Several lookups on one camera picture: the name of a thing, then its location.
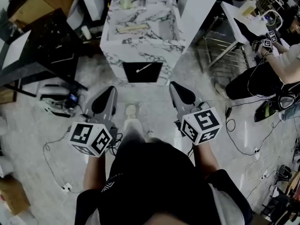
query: cup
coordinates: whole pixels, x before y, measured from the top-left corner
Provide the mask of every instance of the cup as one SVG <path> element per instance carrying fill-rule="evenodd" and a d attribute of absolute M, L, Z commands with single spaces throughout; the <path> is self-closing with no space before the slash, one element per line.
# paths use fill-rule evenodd
<path fill-rule="evenodd" d="M 130 9 L 131 8 L 131 0 L 120 0 L 121 9 Z"/>

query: black table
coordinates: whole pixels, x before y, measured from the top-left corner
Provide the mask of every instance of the black table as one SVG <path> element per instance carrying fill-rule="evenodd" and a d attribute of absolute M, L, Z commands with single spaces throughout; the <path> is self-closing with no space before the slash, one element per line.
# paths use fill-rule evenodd
<path fill-rule="evenodd" d="M 2 69 L 9 42 L 0 52 L 0 86 L 16 92 L 36 97 L 22 90 L 22 85 L 59 77 L 73 89 L 88 90 L 75 81 L 76 67 L 82 41 L 66 22 L 61 9 L 57 9 L 26 26 L 23 31 L 31 31 L 19 60 Z M 19 81 L 19 87 L 9 85 Z"/>

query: black shirt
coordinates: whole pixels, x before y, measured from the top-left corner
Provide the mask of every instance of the black shirt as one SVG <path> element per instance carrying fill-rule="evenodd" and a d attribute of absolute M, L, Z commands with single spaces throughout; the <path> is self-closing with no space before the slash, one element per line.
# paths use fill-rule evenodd
<path fill-rule="evenodd" d="M 167 143 L 126 145 L 118 150 L 104 189 L 78 196 L 75 225 L 85 225 L 95 211 L 101 225 L 141 225 L 160 212 L 190 225 L 218 225 L 209 183 L 226 192 L 250 224 L 251 208 L 225 170 L 203 180 L 190 159 Z"/>

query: table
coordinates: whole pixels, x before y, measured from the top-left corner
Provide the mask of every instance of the table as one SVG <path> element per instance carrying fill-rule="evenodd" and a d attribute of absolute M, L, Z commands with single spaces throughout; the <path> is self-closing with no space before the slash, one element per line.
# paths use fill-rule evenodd
<path fill-rule="evenodd" d="M 217 56 L 213 61 L 210 61 L 209 65 L 206 67 L 205 70 L 208 70 L 210 67 L 216 64 L 222 57 L 224 57 L 226 54 L 231 52 L 233 49 L 237 48 L 238 46 L 242 44 L 249 44 L 249 41 L 244 37 L 244 35 L 241 33 L 237 23 L 234 19 L 237 19 L 241 23 L 245 24 L 247 28 L 257 36 L 266 34 L 269 30 L 267 29 L 266 25 L 260 21 L 255 19 L 252 15 L 249 15 L 248 18 L 240 15 L 239 9 L 229 3 L 222 2 L 221 8 L 224 11 L 224 14 L 226 15 L 228 19 L 228 23 L 233 31 L 233 35 L 235 38 L 235 41 L 231 43 L 219 56 Z M 212 29 L 213 25 L 216 23 L 216 21 L 219 19 L 217 16 L 213 23 L 210 25 L 209 29 L 206 31 L 205 35 L 209 32 L 209 30 Z M 245 52 L 242 48 L 243 55 L 248 66 L 248 61 L 245 55 Z"/>
<path fill-rule="evenodd" d="M 74 80 L 82 42 L 66 23 L 66 18 L 57 9 L 26 26 L 24 46 L 18 59 L 5 65 L 9 44 L 0 50 L 0 86 L 36 97 L 35 94 L 9 85 L 11 82 L 27 80 L 37 82 L 50 77 L 59 77 L 74 88 L 88 90 Z"/>

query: electronic device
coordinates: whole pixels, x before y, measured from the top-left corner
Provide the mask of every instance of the electronic device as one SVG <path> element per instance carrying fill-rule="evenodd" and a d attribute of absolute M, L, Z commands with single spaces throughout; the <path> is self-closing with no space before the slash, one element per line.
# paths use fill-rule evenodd
<path fill-rule="evenodd" d="M 169 85 L 172 103 L 178 112 L 175 124 L 182 136 L 187 136 L 193 144 L 198 145 L 214 139 L 222 122 L 216 109 L 203 102 L 198 91 L 186 87 L 174 81 Z"/>
<path fill-rule="evenodd" d="M 78 102 L 74 94 L 69 94 L 73 103 Z M 113 86 L 106 87 L 93 96 L 86 104 L 82 116 L 85 122 L 74 122 L 71 127 L 69 144 L 79 152 L 99 157 L 117 140 L 115 124 L 112 122 L 116 112 L 118 92 Z"/>
<path fill-rule="evenodd" d="M 76 92 L 57 84 L 47 84 L 38 90 L 38 105 L 46 112 L 65 118 L 74 115 L 74 108 L 78 105 Z"/>

